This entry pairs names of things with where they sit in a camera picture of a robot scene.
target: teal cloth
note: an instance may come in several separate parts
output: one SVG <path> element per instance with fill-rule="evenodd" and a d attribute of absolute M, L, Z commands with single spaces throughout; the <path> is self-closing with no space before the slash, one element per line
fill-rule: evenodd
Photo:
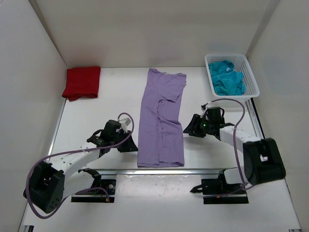
<path fill-rule="evenodd" d="M 208 65 L 213 88 L 216 94 L 222 96 L 242 95 L 246 91 L 243 73 L 234 71 L 234 64 L 227 60 Z"/>

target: red towel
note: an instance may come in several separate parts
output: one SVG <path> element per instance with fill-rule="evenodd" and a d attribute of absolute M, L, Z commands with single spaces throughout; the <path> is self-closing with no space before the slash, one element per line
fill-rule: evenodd
<path fill-rule="evenodd" d="M 67 70 L 67 84 L 62 96 L 74 101 L 80 97 L 97 98 L 100 67 L 78 67 Z"/>

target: purple cable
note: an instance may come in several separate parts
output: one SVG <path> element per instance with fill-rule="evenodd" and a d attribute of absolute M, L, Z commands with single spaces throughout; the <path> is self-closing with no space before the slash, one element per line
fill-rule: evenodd
<path fill-rule="evenodd" d="M 30 168 L 30 171 L 29 171 L 28 176 L 27 176 L 27 179 L 26 179 L 26 198 L 27 198 L 27 201 L 28 201 L 28 203 L 29 203 L 29 206 L 30 206 L 31 210 L 33 211 L 33 213 L 34 213 L 37 217 L 39 217 L 39 218 L 41 218 L 41 219 L 48 219 L 48 218 L 50 218 L 52 215 L 54 215 L 54 214 L 58 211 L 58 209 L 59 209 L 60 206 L 63 204 L 63 202 L 66 200 L 66 198 L 63 199 L 63 200 L 61 201 L 61 203 L 57 206 L 57 208 L 56 208 L 51 214 L 49 214 L 49 215 L 47 215 L 47 216 L 42 216 L 42 215 L 35 209 L 35 207 L 34 207 L 34 205 L 33 205 L 33 202 L 32 202 L 32 200 L 31 200 L 31 198 L 30 198 L 29 182 L 30 182 L 30 177 L 31 177 L 31 174 L 32 174 L 34 168 L 35 168 L 39 163 L 41 163 L 42 161 L 44 161 L 44 160 L 46 160 L 46 159 L 48 159 L 48 158 L 55 157 L 55 156 L 61 156 L 61 155 L 66 155 L 66 154 L 75 154 L 75 153 L 80 153 L 80 152 L 84 152 L 84 151 L 95 151 L 95 150 L 100 150 L 100 149 L 115 148 L 115 147 L 118 147 L 119 145 L 123 144 L 126 140 L 128 140 L 128 139 L 130 138 L 130 136 L 132 135 L 132 133 L 133 133 L 133 131 L 134 131 L 134 120 L 133 120 L 133 118 L 131 117 L 131 115 L 129 115 L 129 114 L 127 114 L 127 113 L 121 113 L 121 114 L 118 116 L 118 118 L 119 118 L 121 115 L 127 115 L 127 116 L 131 119 L 131 121 L 132 121 L 132 131 L 131 131 L 130 134 L 129 134 L 124 140 L 122 140 L 121 142 L 119 142 L 119 143 L 117 143 L 117 144 L 114 144 L 114 145 L 111 145 L 111 146 L 95 147 L 95 148 L 87 148 L 87 149 L 83 149 L 83 150 L 78 149 L 78 150 L 72 150 L 72 151 L 59 152 L 59 153 L 52 154 L 52 155 L 50 155 L 50 156 L 46 156 L 46 157 L 41 158 L 40 160 L 38 160 L 38 161 Z M 85 190 L 89 191 L 89 190 L 94 190 L 94 189 L 98 189 L 98 188 L 88 188 L 88 189 L 85 189 Z M 109 200 L 109 196 L 108 196 L 106 190 L 103 189 L 103 191 L 105 191 L 106 197 L 107 197 L 108 200 Z"/>
<path fill-rule="evenodd" d="M 245 190 L 245 191 L 250 190 L 250 189 L 252 189 L 254 186 L 255 186 L 255 185 L 251 185 L 250 187 L 244 188 L 243 190 Z"/>
<path fill-rule="evenodd" d="M 81 191 L 79 191 L 77 193 L 85 193 L 85 192 L 92 191 L 92 190 L 97 190 L 97 189 L 98 190 L 102 190 L 105 193 L 108 202 L 110 202 L 110 196 L 108 195 L 106 189 L 104 189 L 102 187 L 87 188 L 87 189 L 81 190 Z"/>
<path fill-rule="evenodd" d="M 210 196 L 203 196 L 203 198 L 212 198 L 212 197 L 227 197 L 230 194 L 233 194 L 235 192 L 238 192 L 240 190 L 243 190 L 242 187 L 240 187 L 239 189 L 233 191 L 233 192 L 229 192 L 229 193 L 225 193 L 225 194 L 216 194 L 216 195 L 210 195 Z"/>

